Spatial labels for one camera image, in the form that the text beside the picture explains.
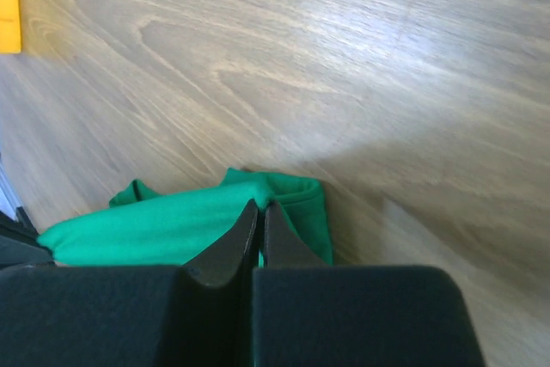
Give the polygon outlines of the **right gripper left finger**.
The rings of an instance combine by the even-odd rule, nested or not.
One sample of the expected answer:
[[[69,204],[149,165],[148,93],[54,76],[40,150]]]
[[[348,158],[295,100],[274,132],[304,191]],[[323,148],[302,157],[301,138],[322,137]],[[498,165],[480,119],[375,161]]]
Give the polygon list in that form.
[[[259,209],[182,266],[1,272],[4,366],[248,366]]]

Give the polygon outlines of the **yellow plastic tray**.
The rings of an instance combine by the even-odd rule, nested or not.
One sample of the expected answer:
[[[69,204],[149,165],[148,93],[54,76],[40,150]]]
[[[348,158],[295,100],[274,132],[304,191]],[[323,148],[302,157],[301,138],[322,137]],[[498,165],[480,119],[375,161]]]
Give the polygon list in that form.
[[[19,0],[0,0],[0,48],[2,54],[21,52]]]

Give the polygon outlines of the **green t shirt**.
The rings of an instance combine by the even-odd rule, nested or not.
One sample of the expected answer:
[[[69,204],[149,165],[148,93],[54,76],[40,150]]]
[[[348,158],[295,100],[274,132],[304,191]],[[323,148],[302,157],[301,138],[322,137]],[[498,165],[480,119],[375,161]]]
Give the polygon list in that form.
[[[105,210],[57,223],[37,242],[69,266],[182,265],[223,236],[249,200],[261,211],[278,202],[290,229],[333,263],[319,180],[235,168],[215,187],[166,195],[133,180]]]

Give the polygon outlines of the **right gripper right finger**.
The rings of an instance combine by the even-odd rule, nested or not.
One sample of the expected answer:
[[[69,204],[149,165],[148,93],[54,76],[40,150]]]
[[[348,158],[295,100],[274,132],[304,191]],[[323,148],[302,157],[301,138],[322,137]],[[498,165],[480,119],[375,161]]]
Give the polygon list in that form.
[[[481,366],[460,288],[434,266],[329,266],[265,214],[253,272],[257,366]]]

